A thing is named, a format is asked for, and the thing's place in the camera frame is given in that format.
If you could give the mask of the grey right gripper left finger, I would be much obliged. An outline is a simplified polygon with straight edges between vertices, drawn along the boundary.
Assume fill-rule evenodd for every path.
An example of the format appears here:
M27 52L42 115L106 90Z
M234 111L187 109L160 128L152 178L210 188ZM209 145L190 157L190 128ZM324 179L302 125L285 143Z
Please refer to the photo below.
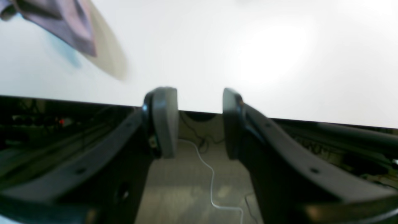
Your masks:
M1 223L133 224L153 161L175 157L177 89L115 112L2 151Z

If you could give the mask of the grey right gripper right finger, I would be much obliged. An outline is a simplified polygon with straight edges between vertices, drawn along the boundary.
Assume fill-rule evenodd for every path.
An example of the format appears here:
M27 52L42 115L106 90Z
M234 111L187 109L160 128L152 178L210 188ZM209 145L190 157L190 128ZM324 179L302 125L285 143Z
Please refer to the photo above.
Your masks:
M396 224L397 191L320 159L277 123L223 92L225 146L250 173L266 224Z

